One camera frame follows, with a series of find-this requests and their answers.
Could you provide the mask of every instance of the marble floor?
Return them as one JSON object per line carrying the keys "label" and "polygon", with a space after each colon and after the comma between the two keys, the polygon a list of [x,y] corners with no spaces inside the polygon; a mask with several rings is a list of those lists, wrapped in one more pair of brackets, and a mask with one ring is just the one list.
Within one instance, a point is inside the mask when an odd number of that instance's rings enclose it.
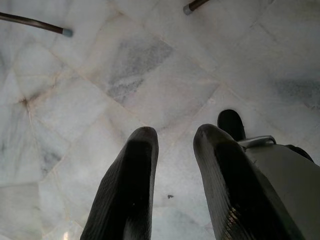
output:
{"label": "marble floor", "polygon": [[223,109],[320,165],[320,1],[188,2],[0,1],[74,31],[0,21],[0,240],[78,240],[140,126],[159,139],[153,240],[214,239],[192,143]]}

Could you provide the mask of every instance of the white marble tile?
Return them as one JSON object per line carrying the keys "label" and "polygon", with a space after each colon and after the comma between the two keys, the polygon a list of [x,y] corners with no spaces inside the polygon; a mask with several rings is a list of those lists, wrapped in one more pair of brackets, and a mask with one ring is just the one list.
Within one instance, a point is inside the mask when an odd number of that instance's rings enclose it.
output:
{"label": "white marble tile", "polygon": [[65,155],[70,143],[36,118],[32,118],[32,126],[39,150],[41,173],[45,177]]}
{"label": "white marble tile", "polygon": [[212,240],[204,227],[174,207],[156,207],[152,213],[152,240]]}
{"label": "white marble tile", "polygon": [[0,187],[0,235],[12,240],[40,240],[38,184]]}
{"label": "white marble tile", "polygon": [[308,134],[306,134],[305,138],[300,139],[300,141],[296,144],[297,147],[305,150],[309,156],[312,158],[315,164],[320,166],[320,125],[311,129]]}
{"label": "white marble tile", "polygon": [[0,33],[0,82],[4,82],[26,33],[17,24],[7,21],[0,21]]}
{"label": "white marble tile", "polygon": [[[5,12],[64,28],[65,18],[71,3],[72,0],[11,0]],[[47,48],[53,45],[57,36],[57,33],[32,26],[21,24],[20,27]]]}
{"label": "white marble tile", "polygon": [[141,123],[115,102],[73,144],[56,173],[71,219],[84,227],[102,177]]}
{"label": "white marble tile", "polygon": [[136,22],[143,22],[159,0],[109,0],[116,9]]}
{"label": "white marble tile", "polygon": [[319,7],[317,0],[277,0],[259,21],[278,42],[301,56],[297,68],[291,70],[291,78],[319,79]]}
{"label": "white marble tile", "polygon": [[17,76],[13,69],[8,73],[4,81],[0,81],[0,105],[16,104],[23,100]]}
{"label": "white marble tile", "polygon": [[256,24],[237,45],[235,52],[256,62],[275,80],[287,79],[301,67],[303,59],[261,24]]}
{"label": "white marble tile", "polygon": [[228,13],[250,27],[264,14],[274,0],[220,0],[220,2]]}
{"label": "white marble tile", "polygon": [[39,43],[30,39],[19,51],[14,71],[17,76],[54,76],[64,64]]}
{"label": "white marble tile", "polygon": [[0,107],[0,185],[40,179],[36,142],[24,103]]}
{"label": "white marble tile", "polygon": [[257,110],[267,121],[290,136],[294,142],[304,139],[320,123],[320,112],[305,104],[281,102],[259,104]]}
{"label": "white marble tile", "polygon": [[64,64],[33,39],[26,42],[18,52],[14,72],[20,90],[27,101],[54,88]]}
{"label": "white marble tile", "polygon": [[220,87],[169,152],[159,158],[154,186],[155,208],[175,207],[202,227],[210,223],[202,178],[194,155],[193,139],[202,124],[217,125],[218,115],[225,109],[234,109],[240,114],[248,138],[272,135],[280,144],[291,143],[289,137],[268,124],[252,107],[227,88]]}
{"label": "white marble tile", "polygon": [[143,23],[166,43],[214,72],[250,25],[230,14],[220,1],[209,1],[186,16],[186,0],[161,0]]}
{"label": "white marble tile", "polygon": [[59,226],[46,235],[43,240],[79,240],[83,228],[80,227],[76,222],[63,221]]}
{"label": "white marble tile", "polygon": [[105,0],[74,0],[65,18],[65,25],[73,30],[73,36],[57,35],[52,51],[69,66],[80,67],[87,59],[102,25],[117,14]]}
{"label": "white marble tile", "polygon": [[[263,114],[269,123],[288,134],[294,141],[299,141],[319,124],[320,86],[312,79],[276,78],[276,75],[289,72],[295,63],[291,65],[292,62],[285,59],[288,56],[282,57],[281,55],[285,54],[283,51],[273,53],[271,50],[269,53],[268,48],[271,45],[268,45],[268,41],[266,45],[254,43],[253,37],[246,45],[247,56],[237,54],[230,57],[217,69],[215,75]],[[278,63],[276,68],[273,68],[273,60]]]}
{"label": "white marble tile", "polygon": [[67,217],[63,197],[59,191],[54,173],[49,173],[39,182],[42,234],[48,234]]}
{"label": "white marble tile", "polygon": [[101,29],[81,72],[154,127],[163,152],[218,86],[204,70],[124,16]]}
{"label": "white marble tile", "polygon": [[67,69],[31,112],[67,141],[74,141],[105,110],[108,99],[89,81]]}

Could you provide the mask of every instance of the floor tile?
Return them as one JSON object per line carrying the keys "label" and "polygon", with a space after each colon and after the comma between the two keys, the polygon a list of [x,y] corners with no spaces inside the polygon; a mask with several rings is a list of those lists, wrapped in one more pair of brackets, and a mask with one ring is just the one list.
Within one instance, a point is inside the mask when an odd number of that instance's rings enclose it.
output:
{"label": "floor tile", "polygon": [[73,68],[87,59],[105,21],[118,12],[105,0],[74,0],[65,18],[65,26],[73,30],[71,38],[57,35],[52,52]]}
{"label": "floor tile", "polygon": [[36,118],[32,119],[32,127],[39,151],[41,173],[45,177],[66,154],[70,143]]}
{"label": "floor tile", "polygon": [[213,73],[242,36],[248,24],[238,19],[220,1],[209,1],[186,16],[185,0],[161,0],[144,22],[146,28],[166,43]]}
{"label": "floor tile", "polygon": [[302,139],[297,147],[305,150],[315,164],[320,166],[320,150],[319,150],[319,141],[320,141],[320,125],[312,129],[304,139]]}
{"label": "floor tile", "polygon": [[42,233],[46,235],[65,221],[67,217],[63,197],[59,191],[56,177],[52,172],[39,182],[39,201]]}
{"label": "floor tile", "polygon": [[194,240],[213,239],[187,214],[173,207],[156,207],[152,215],[152,240],[176,239]]}
{"label": "floor tile", "polygon": [[37,183],[0,187],[0,202],[0,235],[12,240],[41,239]]}
{"label": "floor tile", "polygon": [[24,98],[34,100],[53,88],[64,66],[47,49],[30,39],[18,52],[13,67]]}
{"label": "floor tile", "polygon": [[301,56],[290,78],[319,78],[319,7],[316,0],[277,0],[259,21],[278,42]]}
{"label": "floor tile", "polygon": [[301,68],[303,59],[290,47],[278,42],[261,24],[251,28],[235,52],[261,65],[274,80],[286,80]]}
{"label": "floor tile", "polygon": [[3,82],[24,44],[26,33],[17,24],[7,21],[0,22],[0,32],[0,82]]}
{"label": "floor tile", "polygon": [[38,181],[40,163],[26,106],[2,106],[0,116],[0,186]]}
{"label": "floor tile", "polygon": [[31,112],[67,141],[78,138],[108,105],[104,94],[71,70],[56,80],[47,95],[31,103]]}
{"label": "floor tile", "polygon": [[102,28],[81,72],[154,127],[164,151],[218,87],[205,71],[124,16]]}
{"label": "floor tile", "polygon": [[101,179],[141,123],[114,103],[74,143],[56,173],[71,219],[84,227]]}
{"label": "floor tile", "polygon": [[252,26],[275,0],[221,0],[221,4],[242,24]]}
{"label": "floor tile", "polygon": [[113,3],[117,10],[136,22],[143,22],[159,0],[109,0],[109,2]]}
{"label": "floor tile", "polygon": [[11,69],[6,79],[0,83],[0,105],[17,104],[23,99],[24,96],[20,91],[17,76]]}

